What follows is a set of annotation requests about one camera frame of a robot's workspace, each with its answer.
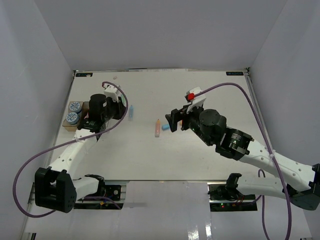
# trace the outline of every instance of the white wall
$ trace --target white wall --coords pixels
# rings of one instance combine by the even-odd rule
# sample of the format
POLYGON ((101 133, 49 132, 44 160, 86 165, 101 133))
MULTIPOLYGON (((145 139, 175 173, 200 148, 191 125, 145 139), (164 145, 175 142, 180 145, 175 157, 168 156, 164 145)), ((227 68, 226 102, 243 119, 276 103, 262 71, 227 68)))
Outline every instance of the white wall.
POLYGON ((73 70, 243 69, 287 0, 35 0, 73 70))
MULTIPOLYGON (((24 215, 15 206, 12 184, 19 167, 51 146, 72 71, 33 0, 0 1, 0 233, 19 238, 24 215)), ((22 173, 18 197, 27 206, 41 157, 22 173)))
MULTIPOLYGON (((319 67, 320 2, 288 0, 252 65, 252 81, 273 147, 309 165, 320 163, 319 67)), ((320 207, 305 216, 320 240, 320 207)))

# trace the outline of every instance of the white table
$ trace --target white table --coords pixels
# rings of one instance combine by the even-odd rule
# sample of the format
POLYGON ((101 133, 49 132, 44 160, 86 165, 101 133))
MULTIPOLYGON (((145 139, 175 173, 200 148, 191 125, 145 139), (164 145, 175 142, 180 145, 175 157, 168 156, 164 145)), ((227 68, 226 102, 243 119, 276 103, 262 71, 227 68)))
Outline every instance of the white table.
MULTIPOLYGON (((193 132, 178 130, 171 133, 161 131, 155 138, 155 123, 160 119, 166 124, 165 114, 180 109, 186 100, 186 92, 194 87, 203 90, 219 83, 233 82, 242 86, 248 94, 249 88, 244 76, 227 76, 226 72, 212 71, 139 71, 139 72, 94 72, 92 77, 75 77, 69 101, 88 101, 90 96, 103 93, 101 82, 110 81, 121 85, 126 93, 129 105, 134 107, 133 121, 124 121, 109 133, 104 134, 98 143, 88 152, 79 165, 76 176, 96 174, 107 180, 225 180, 230 173, 241 173, 256 176, 258 169, 254 166, 226 159, 215 153, 214 147, 206 146, 193 132)), ((227 118, 227 125, 252 135, 263 143, 262 135, 254 119, 251 109, 243 94, 234 86, 223 86, 206 94, 205 109, 216 109, 227 118)), ((56 144, 69 141, 73 132, 60 128, 56 144)), ((52 159, 56 159, 64 150, 54 151, 52 159)), ((153 239, 197 239, 192 237, 194 226, 198 226, 198 239, 263 239, 261 226, 261 203, 255 212, 212 212, 209 210, 206 188, 202 183, 190 186, 190 192, 200 195, 186 195, 184 183, 168 183, 161 187, 152 182, 153 188, 146 190, 143 183, 132 182, 131 191, 126 201, 145 201, 146 208, 137 208, 130 213, 130 208, 121 211, 73 210, 67 215, 56 212, 45 219, 29 219, 26 232, 38 233, 37 239, 51 239, 50 236, 65 239, 86 239, 90 236, 110 240, 144 239, 144 233, 152 233, 153 239), (177 196, 188 196, 183 205, 190 212, 175 209, 179 201, 169 204, 173 191, 177 196), (163 202, 170 207, 154 202, 163 202), (165 223, 168 218, 177 217, 175 223, 165 223), (212 223, 212 237, 208 235, 212 223)), ((47 209, 33 207, 33 213, 44 213, 47 209)), ((287 227, 286 203, 282 199, 267 198, 266 222, 270 236, 281 239, 287 227)), ((310 237, 309 228, 302 209, 292 206, 293 227, 292 238, 310 237)))

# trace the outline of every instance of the black tag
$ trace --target black tag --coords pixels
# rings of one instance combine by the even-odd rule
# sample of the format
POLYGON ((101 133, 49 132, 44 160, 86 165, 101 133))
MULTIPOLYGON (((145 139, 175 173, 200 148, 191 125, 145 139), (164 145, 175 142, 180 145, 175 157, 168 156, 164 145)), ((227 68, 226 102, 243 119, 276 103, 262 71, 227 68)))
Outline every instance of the black tag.
POLYGON ((226 71, 225 72, 227 76, 243 76, 243 71, 226 71))
POLYGON ((76 77, 92 77, 92 72, 78 72, 75 74, 76 77))

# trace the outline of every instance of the orange object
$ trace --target orange object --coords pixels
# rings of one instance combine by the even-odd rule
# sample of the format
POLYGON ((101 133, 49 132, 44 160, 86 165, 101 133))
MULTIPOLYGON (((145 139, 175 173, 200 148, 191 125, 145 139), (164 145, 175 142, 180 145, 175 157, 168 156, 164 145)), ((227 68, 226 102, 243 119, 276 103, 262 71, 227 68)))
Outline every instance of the orange object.
POLYGON ((154 131, 154 136, 156 138, 160 137, 160 125, 161 125, 161 122, 160 120, 158 119, 155 123, 155 131, 154 131))

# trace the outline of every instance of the robotic arm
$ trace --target robotic arm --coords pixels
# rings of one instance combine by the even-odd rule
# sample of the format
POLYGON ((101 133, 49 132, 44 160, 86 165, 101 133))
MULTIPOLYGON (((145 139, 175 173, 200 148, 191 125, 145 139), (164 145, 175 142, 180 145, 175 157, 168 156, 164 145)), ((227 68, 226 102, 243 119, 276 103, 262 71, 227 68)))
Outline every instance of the robotic arm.
MULTIPOLYGON (((165 115, 170 130, 175 132, 182 121, 181 130, 191 129, 207 146, 215 145, 221 156, 256 166, 277 176, 272 157, 265 147, 247 133, 227 126, 227 119, 216 110, 203 108, 204 94, 194 97, 202 90, 196 87, 186 93, 187 105, 165 115)), ((274 153, 287 183, 291 203, 305 210, 315 210, 320 203, 320 164, 304 165, 281 154, 274 153)), ((238 199, 251 194, 285 199, 279 178, 246 177, 240 173, 230 174, 226 185, 217 189, 209 186, 211 198, 238 199)))
POLYGON ((81 120, 73 137, 76 142, 68 145, 47 168, 40 167, 36 171, 34 183, 37 206, 68 213, 73 209, 76 200, 91 194, 103 196, 103 177, 88 174, 73 180, 79 163, 101 135, 78 139, 101 133, 110 119, 121 119, 126 110, 121 93, 112 85, 103 87, 104 94, 90 97, 88 114, 81 120))

